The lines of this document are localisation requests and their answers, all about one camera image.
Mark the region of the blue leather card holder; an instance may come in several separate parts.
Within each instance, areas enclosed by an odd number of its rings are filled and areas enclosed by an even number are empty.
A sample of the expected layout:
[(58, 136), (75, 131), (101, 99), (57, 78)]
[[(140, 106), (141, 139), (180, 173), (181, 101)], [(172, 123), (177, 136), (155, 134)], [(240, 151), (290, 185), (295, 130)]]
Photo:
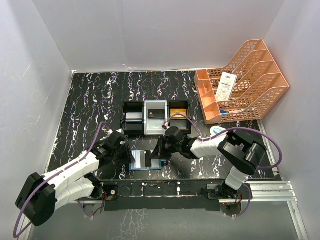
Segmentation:
[(165, 163), (164, 159), (152, 158), (151, 150), (133, 150), (131, 153), (135, 161), (129, 164), (130, 171), (161, 170)]

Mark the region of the three-compartment black white tray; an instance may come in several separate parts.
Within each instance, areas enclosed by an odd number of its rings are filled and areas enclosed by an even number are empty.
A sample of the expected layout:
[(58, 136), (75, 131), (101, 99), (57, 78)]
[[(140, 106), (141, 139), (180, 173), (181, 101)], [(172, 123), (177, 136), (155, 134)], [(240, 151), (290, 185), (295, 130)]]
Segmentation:
[(127, 101), (122, 105), (120, 127), (130, 137), (159, 136), (164, 133), (165, 121), (170, 120), (170, 127), (190, 134), (192, 124), (183, 117), (189, 117), (190, 112), (187, 100)]

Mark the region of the packaged nail clipper blister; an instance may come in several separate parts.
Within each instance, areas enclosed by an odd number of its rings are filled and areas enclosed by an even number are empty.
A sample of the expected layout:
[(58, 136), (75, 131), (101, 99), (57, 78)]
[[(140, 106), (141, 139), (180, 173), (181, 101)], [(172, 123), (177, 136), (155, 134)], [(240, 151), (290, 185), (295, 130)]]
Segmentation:
[(223, 135), (225, 135), (226, 133), (224, 132), (226, 129), (225, 128), (223, 128), (223, 127), (221, 127), (221, 126), (212, 126), (211, 128), (210, 128), (210, 136), (211, 137), (214, 137), (214, 136), (218, 136), (218, 137), (220, 137), (220, 136), (223, 136)]

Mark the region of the orange mesh file organizer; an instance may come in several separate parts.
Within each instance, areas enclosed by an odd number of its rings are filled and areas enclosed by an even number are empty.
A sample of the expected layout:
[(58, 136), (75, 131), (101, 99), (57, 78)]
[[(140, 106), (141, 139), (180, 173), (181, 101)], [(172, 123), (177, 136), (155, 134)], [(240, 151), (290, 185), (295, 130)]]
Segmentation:
[[(229, 100), (217, 99), (223, 73), (237, 76)], [(224, 67), (198, 69), (194, 82), (207, 125), (261, 120), (290, 87), (263, 39), (247, 40)]]

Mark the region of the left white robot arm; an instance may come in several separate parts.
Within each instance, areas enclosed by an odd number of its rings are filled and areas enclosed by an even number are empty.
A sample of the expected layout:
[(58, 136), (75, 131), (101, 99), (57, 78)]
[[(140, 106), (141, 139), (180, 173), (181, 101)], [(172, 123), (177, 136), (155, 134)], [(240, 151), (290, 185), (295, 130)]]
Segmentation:
[(31, 174), (15, 205), (38, 227), (56, 210), (80, 198), (96, 198), (102, 182), (94, 176), (100, 168), (117, 161), (134, 161), (127, 136), (122, 129), (96, 142), (69, 163), (43, 175)]

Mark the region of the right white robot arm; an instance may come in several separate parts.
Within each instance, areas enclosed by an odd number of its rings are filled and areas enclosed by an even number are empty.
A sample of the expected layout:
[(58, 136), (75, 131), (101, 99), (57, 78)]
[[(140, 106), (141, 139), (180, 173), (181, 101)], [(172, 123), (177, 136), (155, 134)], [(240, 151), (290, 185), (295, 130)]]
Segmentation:
[(195, 160), (222, 155), (232, 164), (232, 168), (221, 185), (204, 192), (215, 197), (236, 199), (242, 185), (256, 173), (266, 151), (263, 144), (241, 129), (229, 128), (208, 138), (191, 138), (173, 126), (158, 138), (150, 157), (169, 159), (172, 154), (179, 153), (186, 159)]

